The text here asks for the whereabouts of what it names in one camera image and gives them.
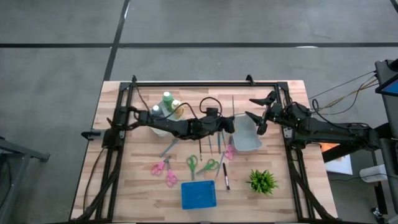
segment black metal frame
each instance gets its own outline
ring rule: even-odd
[[[0,153],[0,165],[3,165],[2,162],[6,161],[10,164],[10,160],[13,160],[15,163],[13,166],[10,165],[9,167],[10,175],[13,177],[9,183],[9,190],[7,191],[7,194],[5,194],[4,203],[0,205],[0,223],[8,223],[11,210],[18,196],[21,182],[26,173],[29,161],[32,158],[35,158],[40,162],[47,162],[50,154],[41,153],[18,144],[11,143],[2,137],[0,137],[0,149],[2,150]]]
[[[134,90],[134,86],[138,88],[141,87],[165,87],[165,86],[268,86],[273,87],[277,93],[276,101],[278,103],[282,103],[281,92],[284,94],[287,103],[291,102],[290,94],[289,94],[289,87],[287,82],[255,82],[250,75],[247,76],[246,81],[243,82],[136,82],[133,80],[132,82],[122,82],[119,86],[119,94],[118,100],[116,103],[116,108],[113,117],[113,124],[118,124],[121,126],[125,126],[128,124],[128,114],[125,114],[125,109],[128,105],[131,105],[132,102],[132,94]],[[127,95],[127,103],[125,106],[121,105],[121,100],[124,94]],[[327,213],[327,211],[321,206],[320,202],[316,199],[314,194],[309,189],[308,186],[308,179],[307,173],[305,170],[305,164],[303,160],[303,154],[301,150],[293,149],[290,147],[290,142],[294,138],[294,130],[281,127],[282,134],[284,138],[285,144],[285,151],[287,155],[287,164],[290,174],[290,183],[292,186],[292,193],[294,198],[295,210],[297,214],[297,222],[309,222],[309,223],[351,223],[351,222],[343,222],[341,220],[337,220],[331,215]],[[117,160],[116,165],[112,171],[112,174],[108,177],[110,171],[110,160],[112,159],[113,150],[109,150],[106,156],[106,162],[104,165],[103,171],[103,180],[101,183],[101,190],[97,197],[100,197],[98,203],[95,203],[96,215],[94,220],[88,220],[91,215],[88,215],[84,219],[81,220],[70,220],[67,223],[96,223],[96,222],[112,222],[113,220],[113,213],[114,213],[114,204],[116,201],[116,193],[117,193],[117,184],[118,184],[118,177],[119,171],[121,168],[121,161],[123,156],[123,146],[124,146],[124,138],[121,139],[120,147],[118,148]],[[295,151],[297,154],[297,160],[293,160],[292,151]],[[295,168],[294,161],[298,163],[299,171]],[[109,189],[112,185],[108,213],[106,218],[102,217],[102,209],[103,209],[103,197],[105,192]],[[308,210],[308,218],[305,218],[303,215],[302,204],[300,201],[300,194],[297,185],[303,190],[305,199],[306,199],[306,206]],[[318,212],[321,219],[315,218],[314,209]]]

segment potted plant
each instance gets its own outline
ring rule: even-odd
[[[265,195],[272,195],[272,189],[278,188],[276,182],[274,175],[268,170],[265,170],[264,172],[251,170],[250,181],[247,181],[253,191],[263,193]]]

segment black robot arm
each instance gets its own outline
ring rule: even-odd
[[[172,133],[176,138],[187,140],[199,140],[218,131],[234,133],[234,117],[218,116],[217,108],[207,108],[206,116],[202,118],[191,118],[180,121],[173,121],[165,118],[152,117],[149,111],[139,110],[131,107],[136,122],[129,125],[127,130],[133,130],[139,126],[150,126]]]
[[[292,102],[285,108],[280,103],[274,103],[275,95],[276,93],[272,91],[263,100],[250,99],[254,103],[266,102],[264,103],[266,109],[262,116],[246,112],[258,126],[257,134],[264,134],[267,130],[267,121],[272,121],[294,130],[294,136],[290,142],[294,148],[304,149],[306,144],[312,142],[349,144],[355,147],[378,146],[377,133],[369,126],[361,123],[319,121],[312,117],[312,112],[307,107],[299,103]]]

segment black frame rail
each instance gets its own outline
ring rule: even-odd
[[[273,87],[273,89],[277,93],[277,102],[282,103],[282,95],[283,93],[285,100],[287,103],[291,102],[289,87],[287,82],[255,82],[250,75],[247,76],[246,81],[242,82],[137,82],[136,79],[133,78],[132,82],[122,82],[119,86],[118,99],[113,115],[112,125],[113,126],[127,126],[128,125],[128,117],[129,112],[127,107],[132,103],[132,96],[134,87],[165,87],[165,86],[268,86]],[[122,105],[122,100],[124,97],[127,97],[126,104]],[[282,134],[284,138],[285,144],[285,152],[287,158],[287,165],[290,174],[290,183],[292,186],[292,194],[294,198],[295,210],[297,214],[297,222],[298,223],[341,223],[341,224],[349,224],[353,222],[344,222],[339,219],[332,217],[320,204],[314,194],[311,192],[308,186],[307,173],[305,170],[305,164],[303,159],[303,154],[301,150],[294,149],[290,146],[290,142],[294,138],[294,130],[281,126]],[[117,197],[117,188],[118,188],[118,180],[119,180],[119,171],[121,169],[121,161],[123,157],[123,148],[124,148],[124,136],[125,133],[120,134],[119,147],[114,149],[108,149],[108,153],[106,155],[106,162],[104,165],[103,171],[103,179],[101,183],[101,189],[98,195],[95,197],[94,201],[91,205],[86,209],[81,217],[77,219],[70,219],[69,222],[65,223],[111,223],[113,221],[113,213],[114,213],[114,205]],[[116,164],[109,175],[110,171],[110,161],[113,156],[113,152],[117,152]],[[297,159],[293,159],[292,151],[296,152]],[[295,162],[297,162],[299,169],[295,168]],[[305,203],[308,211],[308,217],[304,217],[302,203],[300,201],[299,188],[303,190],[305,196]],[[105,193],[111,187],[111,195],[109,200],[108,212],[106,217],[103,217],[103,200]],[[318,212],[321,219],[316,219],[315,211]],[[96,214],[94,219],[90,220],[91,215],[96,210]]]

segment green bottle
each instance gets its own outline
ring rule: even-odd
[[[166,91],[163,93],[163,102],[169,112],[173,111],[172,109],[173,100],[174,100],[173,96],[170,92]]]

